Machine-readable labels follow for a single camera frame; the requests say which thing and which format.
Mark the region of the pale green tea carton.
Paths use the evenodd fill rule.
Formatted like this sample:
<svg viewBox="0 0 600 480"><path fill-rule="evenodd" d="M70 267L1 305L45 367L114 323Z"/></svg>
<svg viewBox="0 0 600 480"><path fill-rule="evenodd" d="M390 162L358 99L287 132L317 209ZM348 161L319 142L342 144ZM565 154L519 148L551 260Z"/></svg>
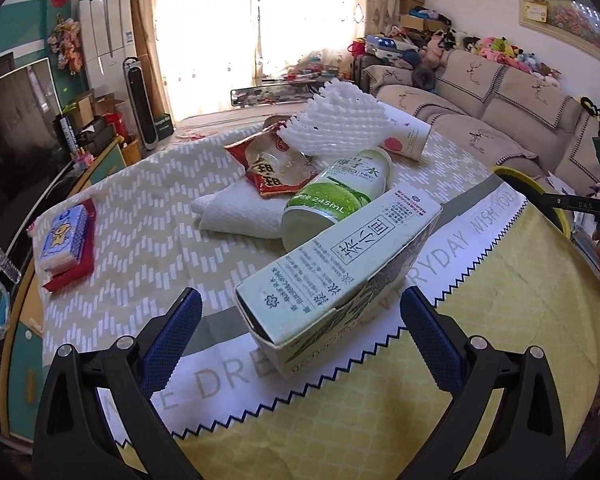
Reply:
<svg viewBox="0 0 600 480"><path fill-rule="evenodd" d="M393 292L442 207L400 184L242 281L237 307L265 357L289 378Z"/></svg>

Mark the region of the green drink can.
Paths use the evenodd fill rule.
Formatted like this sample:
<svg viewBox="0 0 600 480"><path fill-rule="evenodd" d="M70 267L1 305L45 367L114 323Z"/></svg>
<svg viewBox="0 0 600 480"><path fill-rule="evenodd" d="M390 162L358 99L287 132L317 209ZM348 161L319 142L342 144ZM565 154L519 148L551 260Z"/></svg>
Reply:
<svg viewBox="0 0 600 480"><path fill-rule="evenodd" d="M392 160L370 148L335 160L288 200L282 217L286 252L329 229L387 191Z"/></svg>

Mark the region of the white paper cup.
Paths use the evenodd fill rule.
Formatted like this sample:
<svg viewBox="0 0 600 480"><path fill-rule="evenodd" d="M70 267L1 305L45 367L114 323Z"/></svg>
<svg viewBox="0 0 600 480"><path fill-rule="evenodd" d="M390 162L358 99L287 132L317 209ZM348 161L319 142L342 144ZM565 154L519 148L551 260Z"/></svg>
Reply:
<svg viewBox="0 0 600 480"><path fill-rule="evenodd" d="M431 132L426 122L405 113L404 110L380 102L388 118L388 134L380 144L382 148L411 160L422 157L425 145Z"/></svg>

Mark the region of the red snack wrapper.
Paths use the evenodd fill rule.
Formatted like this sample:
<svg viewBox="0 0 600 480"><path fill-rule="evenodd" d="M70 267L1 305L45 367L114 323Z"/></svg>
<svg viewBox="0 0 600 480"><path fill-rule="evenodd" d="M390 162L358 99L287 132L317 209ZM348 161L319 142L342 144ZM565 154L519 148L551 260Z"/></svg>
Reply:
<svg viewBox="0 0 600 480"><path fill-rule="evenodd" d="M318 175L309 159L279 136L283 125L283 122L274 122L224 146L244 167L246 178L262 197L297 193Z"/></svg>

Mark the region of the white foam fruit net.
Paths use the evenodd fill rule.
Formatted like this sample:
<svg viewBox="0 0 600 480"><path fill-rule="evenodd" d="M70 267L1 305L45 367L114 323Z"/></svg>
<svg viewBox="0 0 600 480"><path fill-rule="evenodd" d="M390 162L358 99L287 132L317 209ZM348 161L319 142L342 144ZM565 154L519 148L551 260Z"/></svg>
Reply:
<svg viewBox="0 0 600 480"><path fill-rule="evenodd" d="M294 150L312 157L355 155L388 138L391 122L384 107L347 81L333 80L278 130Z"/></svg>

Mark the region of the blue tissue pack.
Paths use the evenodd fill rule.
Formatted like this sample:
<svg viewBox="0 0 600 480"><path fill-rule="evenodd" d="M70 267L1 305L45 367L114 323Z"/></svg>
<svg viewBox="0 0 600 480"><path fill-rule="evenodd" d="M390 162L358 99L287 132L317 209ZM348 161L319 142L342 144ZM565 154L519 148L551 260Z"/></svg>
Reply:
<svg viewBox="0 0 600 480"><path fill-rule="evenodd" d="M81 262L87 221L88 211L82 204L66 209L54 218L38 258L45 272L61 274Z"/></svg>

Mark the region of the clear water bottle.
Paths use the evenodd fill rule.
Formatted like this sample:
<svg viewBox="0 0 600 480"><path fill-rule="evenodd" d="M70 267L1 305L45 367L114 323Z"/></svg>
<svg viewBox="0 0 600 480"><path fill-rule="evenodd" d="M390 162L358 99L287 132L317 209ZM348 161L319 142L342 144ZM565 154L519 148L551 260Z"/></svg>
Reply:
<svg viewBox="0 0 600 480"><path fill-rule="evenodd" d="M0 247L0 270L4 273L12 284L17 285L21 281L21 272L8 258L6 252Z"/></svg>

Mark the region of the patterned beige tablecloth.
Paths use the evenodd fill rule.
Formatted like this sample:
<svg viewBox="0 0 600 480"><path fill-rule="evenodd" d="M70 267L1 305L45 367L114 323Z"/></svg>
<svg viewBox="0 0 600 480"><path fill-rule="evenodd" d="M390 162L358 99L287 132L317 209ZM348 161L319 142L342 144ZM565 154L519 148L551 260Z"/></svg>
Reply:
<svg viewBox="0 0 600 480"><path fill-rule="evenodd" d="M274 240L201 231L196 198L242 176L226 151L234 130L153 154L81 193L96 210L95 266L83 280L41 290L42 358L63 344L105 349L137 334L186 287L204 304L201 321L166 385L152 397L178 437L241 422L346 374L398 338L400 296L390 292L365 320L291 378L283 378L248 333L234 289L283 251ZM438 134L420 162L397 158L398 178L427 192L442 215L402 280L439 300L502 239L526 200L478 160Z"/></svg>

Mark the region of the white paper towel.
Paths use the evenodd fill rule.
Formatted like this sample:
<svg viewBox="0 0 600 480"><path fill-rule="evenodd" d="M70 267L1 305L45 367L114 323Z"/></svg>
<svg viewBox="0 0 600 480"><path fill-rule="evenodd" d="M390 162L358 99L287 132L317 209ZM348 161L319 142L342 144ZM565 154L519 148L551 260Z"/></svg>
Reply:
<svg viewBox="0 0 600 480"><path fill-rule="evenodd" d="M241 178L221 191L196 198L192 211L199 229L279 240L289 194L263 197L247 179Z"/></svg>

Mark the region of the black television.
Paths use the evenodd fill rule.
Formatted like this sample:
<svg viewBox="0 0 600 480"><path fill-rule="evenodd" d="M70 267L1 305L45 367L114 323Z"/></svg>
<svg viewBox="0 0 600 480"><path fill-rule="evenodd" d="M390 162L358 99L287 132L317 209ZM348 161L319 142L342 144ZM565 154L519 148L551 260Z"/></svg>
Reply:
<svg viewBox="0 0 600 480"><path fill-rule="evenodd" d="M68 164L54 119L60 112L46 58L0 77L0 246L7 246Z"/></svg>

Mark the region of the beige sofa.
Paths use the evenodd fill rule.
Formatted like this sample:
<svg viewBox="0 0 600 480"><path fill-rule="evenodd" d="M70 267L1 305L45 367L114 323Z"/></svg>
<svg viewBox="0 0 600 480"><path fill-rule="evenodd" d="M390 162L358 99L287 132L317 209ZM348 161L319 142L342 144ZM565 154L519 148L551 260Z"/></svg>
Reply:
<svg viewBox="0 0 600 480"><path fill-rule="evenodd" d="M454 51L430 91L411 70L370 65L363 88L432 125L488 167L508 167L544 185L554 176L579 195L600 184L598 120L572 96L516 68Z"/></svg>

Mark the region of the black tower fan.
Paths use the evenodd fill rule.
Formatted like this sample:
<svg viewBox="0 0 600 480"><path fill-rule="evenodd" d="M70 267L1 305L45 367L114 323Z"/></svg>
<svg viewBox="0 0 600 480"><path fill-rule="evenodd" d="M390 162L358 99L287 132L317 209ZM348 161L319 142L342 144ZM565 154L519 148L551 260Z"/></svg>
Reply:
<svg viewBox="0 0 600 480"><path fill-rule="evenodd" d="M144 81L142 64L140 64L139 58L128 56L124 59L122 66L126 90L128 90L131 100L140 138L146 150L152 151L156 148L159 139Z"/></svg>

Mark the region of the pink artificial flowers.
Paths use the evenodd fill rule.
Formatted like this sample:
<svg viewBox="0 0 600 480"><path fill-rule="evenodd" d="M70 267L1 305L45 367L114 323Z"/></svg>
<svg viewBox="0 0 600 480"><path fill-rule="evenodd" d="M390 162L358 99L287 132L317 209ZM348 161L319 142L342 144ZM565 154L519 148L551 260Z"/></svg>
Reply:
<svg viewBox="0 0 600 480"><path fill-rule="evenodd" d="M81 24L73 18L57 15L56 25L47 37L50 52L57 56L57 67L68 70L70 75L83 68Z"/></svg>

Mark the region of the cream window curtains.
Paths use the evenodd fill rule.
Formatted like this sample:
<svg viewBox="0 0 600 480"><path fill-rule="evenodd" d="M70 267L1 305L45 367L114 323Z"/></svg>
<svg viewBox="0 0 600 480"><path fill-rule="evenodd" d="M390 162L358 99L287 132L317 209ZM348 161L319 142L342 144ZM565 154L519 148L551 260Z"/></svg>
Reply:
<svg viewBox="0 0 600 480"><path fill-rule="evenodd" d="M174 122L228 110L230 92L298 66L352 73L350 44L398 0L136 0L160 105Z"/></svg>

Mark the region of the framed wall picture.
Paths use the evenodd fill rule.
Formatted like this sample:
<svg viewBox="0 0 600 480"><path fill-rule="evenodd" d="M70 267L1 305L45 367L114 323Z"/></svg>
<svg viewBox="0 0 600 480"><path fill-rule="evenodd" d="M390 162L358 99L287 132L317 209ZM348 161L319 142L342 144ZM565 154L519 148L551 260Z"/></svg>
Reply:
<svg viewBox="0 0 600 480"><path fill-rule="evenodd" d="M519 0L519 24L600 61L600 12L591 0Z"/></svg>

